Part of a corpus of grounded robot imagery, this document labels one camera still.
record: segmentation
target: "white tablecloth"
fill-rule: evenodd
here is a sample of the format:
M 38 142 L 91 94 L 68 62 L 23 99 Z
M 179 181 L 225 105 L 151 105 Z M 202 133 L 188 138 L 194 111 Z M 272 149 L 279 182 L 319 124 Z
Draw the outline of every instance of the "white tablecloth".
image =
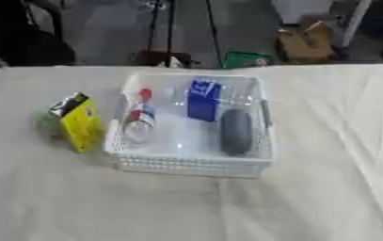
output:
M 277 161 L 257 180 L 121 172 L 34 131 L 75 91 L 107 121 L 107 97 L 141 71 L 183 70 L 0 71 L 0 241 L 383 240 L 383 65 L 235 71 L 270 98 Z

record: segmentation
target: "white plastic basket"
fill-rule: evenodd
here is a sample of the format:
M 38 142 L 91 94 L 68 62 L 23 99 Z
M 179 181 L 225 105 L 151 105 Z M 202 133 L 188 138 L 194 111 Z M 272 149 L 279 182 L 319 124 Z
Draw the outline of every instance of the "white plastic basket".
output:
M 244 108 L 252 118 L 250 151 L 230 156 L 220 150 L 218 121 L 186 116 L 186 90 L 195 77 L 186 73 L 132 75 L 121 90 L 104 150 L 128 171 L 257 178 L 273 159 L 271 123 L 261 82 L 244 76 L 204 76 L 222 85 L 218 118 L 232 107 Z M 152 90 L 156 127 L 149 143 L 131 147 L 123 137 L 122 125 L 135 102 L 134 96 L 142 88 Z

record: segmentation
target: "tripod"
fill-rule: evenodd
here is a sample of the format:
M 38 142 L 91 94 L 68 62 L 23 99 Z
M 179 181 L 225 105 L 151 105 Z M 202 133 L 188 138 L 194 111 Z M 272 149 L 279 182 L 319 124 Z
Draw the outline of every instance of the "tripod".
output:
M 175 21 L 175 10 L 176 10 L 176 1 L 177 0 L 169 0 L 169 13 L 168 13 L 168 48 L 165 54 L 165 66 L 168 68 L 170 66 L 170 60 L 172 57 L 172 32 L 173 32 L 173 24 Z M 204 0 L 206 3 L 206 9 L 208 12 L 208 17 L 209 17 L 209 25 L 211 28 L 212 32 L 212 38 L 213 38 L 213 43 L 215 46 L 215 53 L 217 57 L 217 63 L 218 66 L 221 68 L 222 67 L 222 59 L 221 59 L 221 53 L 220 53 L 220 48 L 217 40 L 217 28 L 215 26 L 215 20 L 213 17 L 213 11 L 212 11 L 212 3 L 211 0 Z M 159 15 L 159 6 L 160 6 L 161 0 L 156 0 L 155 1 L 155 6 L 152 11 L 152 21 L 150 23 L 150 35 L 149 35 L 149 40 L 148 40 L 148 45 L 147 45 L 147 52 L 150 53 L 152 51 L 152 44 L 153 44 L 153 38 L 154 38 L 154 31 L 156 30 L 156 23 L 157 23 L 157 18 Z

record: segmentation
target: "bottle label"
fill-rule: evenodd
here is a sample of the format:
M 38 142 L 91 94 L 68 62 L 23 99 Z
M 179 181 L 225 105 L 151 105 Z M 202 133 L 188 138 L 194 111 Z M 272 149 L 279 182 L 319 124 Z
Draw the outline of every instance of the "bottle label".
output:
M 143 121 L 149 124 L 151 128 L 155 125 L 154 109 L 147 104 L 137 104 L 130 113 L 127 122 Z

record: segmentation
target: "green basket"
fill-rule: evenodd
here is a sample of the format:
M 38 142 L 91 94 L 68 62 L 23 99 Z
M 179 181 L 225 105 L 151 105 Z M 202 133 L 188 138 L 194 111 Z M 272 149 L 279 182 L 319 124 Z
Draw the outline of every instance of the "green basket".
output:
M 265 54 L 228 52 L 223 62 L 223 69 L 250 68 L 269 66 L 273 57 Z

